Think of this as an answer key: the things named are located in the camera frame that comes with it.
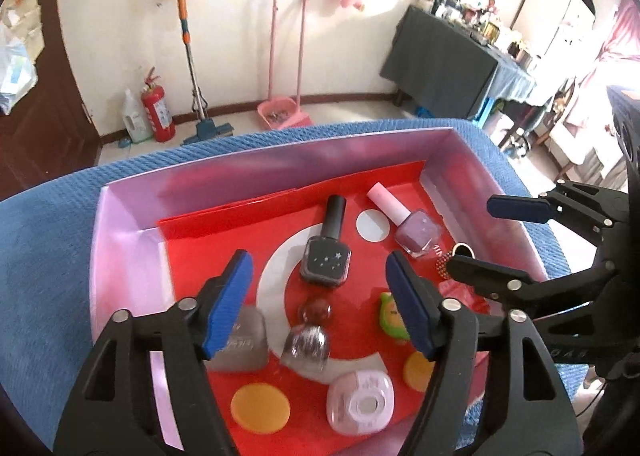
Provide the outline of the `large orange round disc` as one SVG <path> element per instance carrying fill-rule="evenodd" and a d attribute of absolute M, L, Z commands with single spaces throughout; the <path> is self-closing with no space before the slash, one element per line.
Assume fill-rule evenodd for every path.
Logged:
<path fill-rule="evenodd" d="M 432 378 L 434 367 L 435 364 L 422 353 L 413 352 L 406 359 L 404 369 L 402 369 L 402 378 L 410 389 L 424 393 Z"/>

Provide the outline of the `green yellow bear toy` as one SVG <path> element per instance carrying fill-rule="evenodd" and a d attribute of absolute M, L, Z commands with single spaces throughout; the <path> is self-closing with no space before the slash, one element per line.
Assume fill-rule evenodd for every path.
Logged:
<path fill-rule="evenodd" d="M 390 292 L 380 294 L 380 309 L 378 310 L 378 324 L 390 338 L 397 341 L 408 341 L 409 334 L 404 321 L 397 309 L 396 301 Z"/>

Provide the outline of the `pink nail polish bottle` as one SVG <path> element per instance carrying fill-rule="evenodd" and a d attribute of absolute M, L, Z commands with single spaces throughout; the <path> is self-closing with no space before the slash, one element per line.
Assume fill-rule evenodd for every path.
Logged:
<path fill-rule="evenodd" d="M 381 183 L 376 183 L 367 197 L 396 226 L 395 240 L 408 254 L 422 257 L 436 246 L 442 229 L 425 211 L 410 211 Z"/>

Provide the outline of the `white pink round device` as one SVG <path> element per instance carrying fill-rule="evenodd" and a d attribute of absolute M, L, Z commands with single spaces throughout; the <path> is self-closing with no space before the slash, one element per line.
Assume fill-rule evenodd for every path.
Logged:
<path fill-rule="evenodd" d="M 365 436 L 385 429 L 395 409 L 392 379 L 379 370 L 339 376 L 329 385 L 326 418 L 342 436 Z"/>

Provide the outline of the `glitter bottle red cap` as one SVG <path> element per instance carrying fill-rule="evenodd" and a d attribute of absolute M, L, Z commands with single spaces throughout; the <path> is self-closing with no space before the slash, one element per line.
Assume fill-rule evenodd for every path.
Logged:
<path fill-rule="evenodd" d="M 298 319 L 286 337 L 280 362 L 299 375 L 321 374 L 330 356 L 326 326 L 332 319 L 332 306 L 318 295 L 308 298 L 298 308 Z"/>

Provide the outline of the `black nail polish bottle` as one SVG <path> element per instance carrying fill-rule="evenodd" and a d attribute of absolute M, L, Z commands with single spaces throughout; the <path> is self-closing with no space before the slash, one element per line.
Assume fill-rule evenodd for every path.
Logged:
<path fill-rule="evenodd" d="M 326 202 L 326 215 L 320 233 L 311 236 L 300 263 L 300 276 L 309 283 L 337 288 L 345 283 L 352 249 L 341 239 L 346 199 L 331 195 Z"/>

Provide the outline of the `blue plastic stool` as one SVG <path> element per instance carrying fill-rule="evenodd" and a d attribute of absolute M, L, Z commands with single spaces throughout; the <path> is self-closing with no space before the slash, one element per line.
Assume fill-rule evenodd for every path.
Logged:
<path fill-rule="evenodd" d="M 486 97 L 484 99 L 484 101 L 480 105 L 480 109 L 478 109 L 476 115 L 472 118 L 472 123 L 476 127 L 482 129 L 485 126 L 491 115 L 492 108 L 494 108 L 495 102 L 495 98 Z"/>

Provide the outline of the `purple box red lining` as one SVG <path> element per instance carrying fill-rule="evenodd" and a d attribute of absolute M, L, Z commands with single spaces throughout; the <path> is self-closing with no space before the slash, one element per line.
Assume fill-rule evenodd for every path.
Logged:
<path fill-rule="evenodd" d="M 532 234 L 486 209 L 490 196 L 523 194 L 524 185 L 490 139 L 462 121 L 378 122 L 368 133 L 299 127 L 248 141 L 243 150 L 240 138 L 224 138 L 220 155 L 208 142 L 169 150 L 152 156 L 149 172 L 102 189 L 90 264 L 92 330 L 100 333 L 119 309 L 150 315 L 193 297 L 245 250 L 253 259 L 245 301 L 265 317 L 269 362 L 258 372 L 212 372 L 209 380 L 223 414 L 239 388 L 262 382 L 286 395 L 291 416 L 265 436 L 230 422 L 240 452 L 395 455 L 423 396 L 402 378 L 412 347 L 378 324 L 385 262 L 397 242 L 395 225 L 367 192 L 381 183 L 408 209 L 425 211 L 442 229 L 440 252 L 465 242 L 481 260 L 544 281 L 550 269 Z M 352 249 L 337 288 L 309 283 L 299 272 L 331 195 L 346 199 L 341 239 Z M 299 306 L 316 295 L 332 306 L 329 361 L 321 374 L 299 375 L 280 357 Z M 326 418 L 326 395 L 336 378 L 359 370 L 390 376 L 395 410 L 378 433 L 342 436 Z"/>

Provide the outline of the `blue knitted table cover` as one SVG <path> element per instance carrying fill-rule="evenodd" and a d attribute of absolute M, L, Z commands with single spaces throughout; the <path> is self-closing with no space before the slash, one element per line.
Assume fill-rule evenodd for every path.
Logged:
<path fill-rule="evenodd" d="M 119 309 L 100 333 L 90 315 L 101 191 L 149 172 L 161 154 L 66 175 L 2 202 L 1 385 L 51 454 L 149 455 L 156 427 L 182 447 L 163 354 L 137 347 L 137 319 L 148 315 Z M 567 275 L 550 227 L 522 225 L 548 279 Z"/>

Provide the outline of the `side table dark cloth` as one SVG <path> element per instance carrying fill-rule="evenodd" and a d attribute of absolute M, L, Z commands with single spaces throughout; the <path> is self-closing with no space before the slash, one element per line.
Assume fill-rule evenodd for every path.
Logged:
<path fill-rule="evenodd" d="M 471 120 L 487 99 L 523 102 L 536 90 L 511 56 L 416 6 L 398 22 L 381 76 L 442 119 Z"/>

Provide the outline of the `white wardrobe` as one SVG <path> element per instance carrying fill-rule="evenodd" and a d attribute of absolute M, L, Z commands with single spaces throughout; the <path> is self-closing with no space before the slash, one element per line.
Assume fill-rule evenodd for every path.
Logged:
<path fill-rule="evenodd" d="M 522 0 L 511 29 L 530 56 L 574 66 L 595 21 L 593 0 Z"/>

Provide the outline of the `orange grey mop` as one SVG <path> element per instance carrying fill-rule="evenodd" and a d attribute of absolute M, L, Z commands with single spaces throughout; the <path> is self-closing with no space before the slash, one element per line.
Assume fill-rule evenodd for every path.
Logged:
<path fill-rule="evenodd" d="M 217 125 L 207 113 L 206 100 L 203 97 L 198 76 L 195 71 L 191 47 L 191 33 L 189 29 L 188 10 L 186 0 L 177 0 L 178 16 L 181 26 L 181 36 L 184 50 L 186 51 L 186 62 L 188 63 L 191 87 L 192 87 L 192 111 L 196 116 L 195 132 L 187 137 L 182 145 L 192 145 L 196 143 L 210 141 L 211 139 L 232 136 L 234 127 L 230 123 Z"/>

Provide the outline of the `pink curtain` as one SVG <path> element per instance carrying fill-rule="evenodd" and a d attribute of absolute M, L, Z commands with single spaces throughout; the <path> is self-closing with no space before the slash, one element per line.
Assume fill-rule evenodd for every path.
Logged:
<path fill-rule="evenodd" d="M 640 16 L 634 0 L 620 0 L 610 36 L 603 42 L 597 60 L 638 61 Z"/>

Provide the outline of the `red fire extinguisher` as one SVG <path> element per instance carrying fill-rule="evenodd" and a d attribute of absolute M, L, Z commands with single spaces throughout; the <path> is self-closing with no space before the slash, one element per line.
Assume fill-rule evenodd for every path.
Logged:
<path fill-rule="evenodd" d="M 155 74 L 155 68 L 152 67 L 144 79 L 141 102 L 150 121 L 155 140 L 166 143 L 174 138 L 176 126 L 166 104 L 165 91 L 157 83 L 159 78 Z"/>

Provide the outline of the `white plastic jug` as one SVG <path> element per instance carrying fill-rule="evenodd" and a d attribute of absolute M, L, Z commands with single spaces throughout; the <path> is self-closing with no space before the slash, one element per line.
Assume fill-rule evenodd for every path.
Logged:
<path fill-rule="evenodd" d="M 140 100 L 134 97 L 131 90 L 125 90 L 124 92 L 120 113 L 131 142 L 135 144 L 142 143 L 153 137 L 152 127 L 149 124 L 144 107 Z"/>

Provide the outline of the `dark brown door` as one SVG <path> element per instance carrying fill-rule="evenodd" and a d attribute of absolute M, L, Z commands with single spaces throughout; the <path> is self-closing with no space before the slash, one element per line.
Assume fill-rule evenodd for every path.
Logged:
<path fill-rule="evenodd" d="M 102 149 L 66 54 L 58 0 L 39 0 L 44 49 L 38 81 L 1 118 L 0 193 L 8 199 L 51 179 L 91 168 Z"/>

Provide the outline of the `pink dustpan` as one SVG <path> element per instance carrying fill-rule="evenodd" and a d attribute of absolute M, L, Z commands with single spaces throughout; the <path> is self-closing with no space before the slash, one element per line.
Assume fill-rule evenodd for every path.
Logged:
<path fill-rule="evenodd" d="M 297 107 L 291 97 L 274 95 L 274 52 L 276 51 L 276 33 L 278 18 L 278 0 L 272 0 L 271 26 L 268 61 L 267 99 L 258 104 L 257 113 L 267 130 L 281 130 L 291 120 Z"/>

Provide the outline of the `pink broom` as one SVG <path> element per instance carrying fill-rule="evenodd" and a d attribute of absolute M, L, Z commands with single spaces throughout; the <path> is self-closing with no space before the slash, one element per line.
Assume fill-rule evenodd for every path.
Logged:
<path fill-rule="evenodd" d="M 295 125 L 299 124 L 299 122 L 303 120 L 302 78 L 306 36 L 307 4 L 308 0 L 302 0 L 302 14 L 300 15 L 300 32 L 297 58 L 296 95 L 295 98 L 291 98 L 288 103 L 283 106 L 283 109 L 286 109 L 286 118 L 279 124 L 279 130 L 288 129 L 289 127 L 295 127 Z"/>

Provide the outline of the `plastic bag of masks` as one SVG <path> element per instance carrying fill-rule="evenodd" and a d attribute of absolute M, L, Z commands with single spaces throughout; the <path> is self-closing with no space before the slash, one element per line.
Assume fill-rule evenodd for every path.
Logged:
<path fill-rule="evenodd" d="M 0 48 L 0 107 L 9 116 L 13 107 L 36 85 L 34 63 L 24 43 L 1 23 Z"/>

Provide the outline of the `door hanging organizer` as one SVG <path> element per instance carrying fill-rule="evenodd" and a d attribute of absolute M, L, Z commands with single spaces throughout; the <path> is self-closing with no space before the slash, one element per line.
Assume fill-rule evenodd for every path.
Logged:
<path fill-rule="evenodd" d="M 22 41 L 30 60 L 35 62 L 44 49 L 39 0 L 4 0 L 2 22 Z"/>

